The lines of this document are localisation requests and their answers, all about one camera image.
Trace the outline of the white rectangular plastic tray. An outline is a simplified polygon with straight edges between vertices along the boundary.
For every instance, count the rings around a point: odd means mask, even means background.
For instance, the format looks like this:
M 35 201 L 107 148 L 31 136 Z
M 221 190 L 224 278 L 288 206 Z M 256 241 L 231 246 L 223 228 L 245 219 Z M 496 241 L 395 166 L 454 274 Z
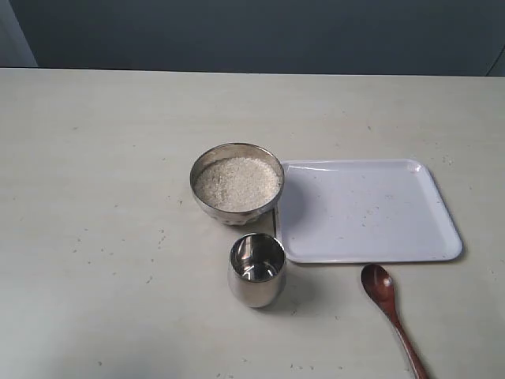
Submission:
M 429 169 L 412 159 L 291 160 L 275 235 L 298 264 L 452 261 L 462 241 Z

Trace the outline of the steel cup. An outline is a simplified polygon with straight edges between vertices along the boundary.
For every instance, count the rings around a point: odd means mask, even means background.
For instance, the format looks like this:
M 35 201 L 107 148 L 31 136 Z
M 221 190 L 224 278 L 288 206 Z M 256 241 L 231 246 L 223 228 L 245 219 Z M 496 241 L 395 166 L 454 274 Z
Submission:
M 228 285 L 237 300 L 251 308 L 272 304 L 286 286 L 286 253 L 265 233 L 240 237 L 231 247 Z

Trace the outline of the steel bowl of rice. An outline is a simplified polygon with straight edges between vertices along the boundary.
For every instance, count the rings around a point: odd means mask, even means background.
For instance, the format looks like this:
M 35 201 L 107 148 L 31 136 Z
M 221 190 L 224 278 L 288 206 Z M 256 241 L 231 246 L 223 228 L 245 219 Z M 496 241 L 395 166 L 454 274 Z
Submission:
M 285 173 L 267 149 L 226 143 L 203 153 L 189 176 L 193 197 L 211 218 L 242 226 L 271 211 L 281 197 Z

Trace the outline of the dark brown wooden spoon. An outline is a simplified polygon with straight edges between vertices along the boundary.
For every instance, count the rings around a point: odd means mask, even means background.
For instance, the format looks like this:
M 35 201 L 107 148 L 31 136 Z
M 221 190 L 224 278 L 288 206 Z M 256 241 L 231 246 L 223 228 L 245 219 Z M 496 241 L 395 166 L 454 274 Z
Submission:
M 402 327 L 395 304 L 394 281 L 390 274 L 380 265 L 368 264 L 361 270 L 361 284 L 366 294 L 390 321 L 402 344 L 406 357 L 416 378 L 428 379 L 429 374 L 410 338 Z

